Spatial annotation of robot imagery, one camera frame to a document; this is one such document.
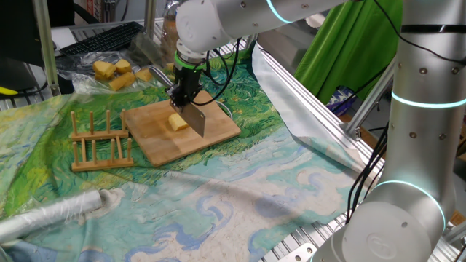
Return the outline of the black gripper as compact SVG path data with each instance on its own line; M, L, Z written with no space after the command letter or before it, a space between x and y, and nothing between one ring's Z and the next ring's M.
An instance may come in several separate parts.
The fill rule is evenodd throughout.
M167 90L170 104L174 108L184 108L192 103L194 96L202 89L201 70L189 68L175 69L175 84Z

